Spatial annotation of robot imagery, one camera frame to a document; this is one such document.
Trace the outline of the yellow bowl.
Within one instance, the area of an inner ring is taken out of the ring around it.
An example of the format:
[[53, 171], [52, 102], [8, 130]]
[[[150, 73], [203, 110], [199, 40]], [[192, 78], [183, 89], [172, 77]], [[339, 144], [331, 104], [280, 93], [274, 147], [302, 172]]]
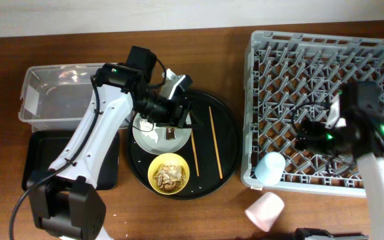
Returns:
[[[153, 179], [153, 174], [156, 172], [156, 170], [159, 168], [159, 166], [161, 164], [178, 164], [184, 168], [186, 180], [185, 180], [184, 186], [182, 186], [182, 188], [180, 188], [177, 191], [171, 192], [171, 193], [166, 193], [166, 192], [163, 192], [160, 189], [158, 189], [156, 180]], [[190, 170], [189, 170], [189, 166], [188, 166], [186, 160], [184, 160], [184, 158], [182, 158], [180, 155], [177, 155], [174, 153], [164, 153], [162, 155], [157, 156], [154, 160], [152, 160], [152, 162], [148, 168], [148, 180], [149, 180], [150, 185], [152, 186], [152, 188], [154, 190], [156, 190], [156, 192], [163, 194], [163, 195], [174, 195], [176, 193], [179, 193], [188, 183], [189, 177], [190, 177]]]

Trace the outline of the light blue cup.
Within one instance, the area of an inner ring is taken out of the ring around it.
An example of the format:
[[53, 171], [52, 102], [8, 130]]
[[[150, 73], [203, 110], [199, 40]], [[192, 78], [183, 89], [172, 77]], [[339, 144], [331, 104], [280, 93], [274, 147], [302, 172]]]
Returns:
[[280, 182], [284, 168], [284, 156], [278, 152], [269, 152], [259, 160], [255, 177], [263, 186], [273, 186]]

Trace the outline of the pink cup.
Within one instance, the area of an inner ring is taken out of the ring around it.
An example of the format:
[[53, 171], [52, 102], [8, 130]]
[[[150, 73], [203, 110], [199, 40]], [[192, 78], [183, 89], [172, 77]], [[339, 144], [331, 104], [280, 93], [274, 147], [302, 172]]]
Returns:
[[245, 214], [256, 227], [269, 232], [284, 207], [285, 204], [278, 195], [267, 192], [248, 207]]

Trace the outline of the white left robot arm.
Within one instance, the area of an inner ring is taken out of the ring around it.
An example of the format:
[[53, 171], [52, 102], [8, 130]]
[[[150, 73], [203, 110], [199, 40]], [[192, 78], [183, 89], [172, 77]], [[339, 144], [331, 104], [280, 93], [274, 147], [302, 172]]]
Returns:
[[163, 69], [163, 81], [152, 84], [157, 56], [133, 46], [124, 63], [106, 63], [90, 77], [93, 96], [65, 149], [42, 174], [32, 174], [9, 221], [15, 237], [15, 218], [24, 200], [31, 206], [38, 229], [60, 239], [109, 239], [103, 224], [106, 206], [97, 182], [107, 152], [121, 124], [131, 114], [158, 127], [192, 129], [202, 122], [185, 92], [189, 75]]

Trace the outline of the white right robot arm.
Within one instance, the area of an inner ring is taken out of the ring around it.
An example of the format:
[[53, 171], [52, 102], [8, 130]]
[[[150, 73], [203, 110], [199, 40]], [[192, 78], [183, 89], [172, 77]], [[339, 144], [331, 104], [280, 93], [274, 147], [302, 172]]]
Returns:
[[293, 128], [295, 148], [331, 158], [351, 156], [363, 180], [372, 239], [384, 239], [384, 114], [376, 83], [340, 86], [326, 122], [304, 120]]

